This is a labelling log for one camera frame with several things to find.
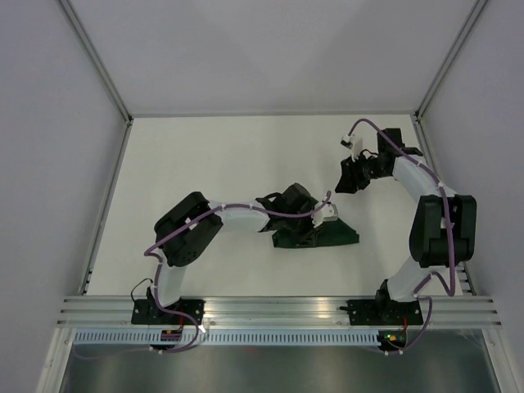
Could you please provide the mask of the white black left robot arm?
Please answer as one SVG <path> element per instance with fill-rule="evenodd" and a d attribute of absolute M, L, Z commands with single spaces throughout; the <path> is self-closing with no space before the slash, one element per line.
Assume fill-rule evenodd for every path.
<path fill-rule="evenodd" d="M 151 316 L 162 324 L 178 317 L 186 269 L 220 233 L 276 233 L 302 225 L 315 230 L 334 216 L 330 193 L 316 201 L 299 183 L 243 203 L 212 201 L 201 192 L 190 193 L 157 221 L 156 240 L 144 251 L 158 260 L 151 285 Z"/>

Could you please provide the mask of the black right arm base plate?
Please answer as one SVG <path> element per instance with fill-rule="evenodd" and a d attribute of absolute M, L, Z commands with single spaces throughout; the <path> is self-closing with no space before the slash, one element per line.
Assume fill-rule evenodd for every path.
<path fill-rule="evenodd" d="M 351 326 L 422 326 L 423 316 L 420 304 L 412 302 L 386 302 L 379 305 L 377 300 L 348 300 L 340 310 L 345 311 Z"/>

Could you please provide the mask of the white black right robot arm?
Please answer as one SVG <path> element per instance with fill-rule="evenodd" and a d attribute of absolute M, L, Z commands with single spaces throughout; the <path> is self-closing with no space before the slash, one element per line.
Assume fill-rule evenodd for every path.
<path fill-rule="evenodd" d="M 404 144 L 400 129 L 377 133 L 377 151 L 369 152 L 352 133 L 341 140 L 350 149 L 341 162 L 335 190 L 355 194 L 373 180 L 393 178 L 416 202 L 409 233 L 409 258 L 376 292 L 373 312 L 383 323 L 393 323 L 418 302 L 433 279 L 447 296 L 456 293 L 456 267 L 472 258 L 475 247 L 477 201 L 447 187 L 427 166 L 423 153 Z"/>

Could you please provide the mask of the dark green cloth napkin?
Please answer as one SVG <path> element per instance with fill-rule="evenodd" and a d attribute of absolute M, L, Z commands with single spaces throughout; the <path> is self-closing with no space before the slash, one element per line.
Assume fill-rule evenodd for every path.
<path fill-rule="evenodd" d="M 317 246 L 284 246 L 281 228 L 272 235 L 273 246 L 282 249 L 308 249 L 332 246 L 348 246 L 359 243 L 359 234 L 343 220 L 324 223 L 319 234 Z"/>

